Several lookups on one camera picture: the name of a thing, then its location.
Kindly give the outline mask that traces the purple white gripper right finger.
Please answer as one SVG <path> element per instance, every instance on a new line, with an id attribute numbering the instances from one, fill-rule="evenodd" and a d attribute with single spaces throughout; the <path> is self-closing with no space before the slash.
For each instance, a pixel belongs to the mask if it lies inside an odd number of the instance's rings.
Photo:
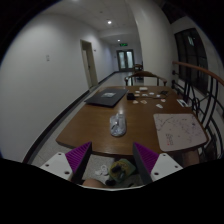
<path id="1" fill-rule="evenodd" d="M 139 143 L 133 144 L 133 156 L 144 185 L 182 169 L 167 153 L 155 153 Z"/>

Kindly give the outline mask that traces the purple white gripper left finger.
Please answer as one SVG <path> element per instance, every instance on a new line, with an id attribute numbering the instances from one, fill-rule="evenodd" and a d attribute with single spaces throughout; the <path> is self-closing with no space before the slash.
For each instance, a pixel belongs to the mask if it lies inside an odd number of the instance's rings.
<path id="1" fill-rule="evenodd" d="M 41 169 L 71 181 L 74 176 L 83 175 L 91 153 L 92 143 L 87 142 L 68 153 L 56 153 L 41 166 Z"/>

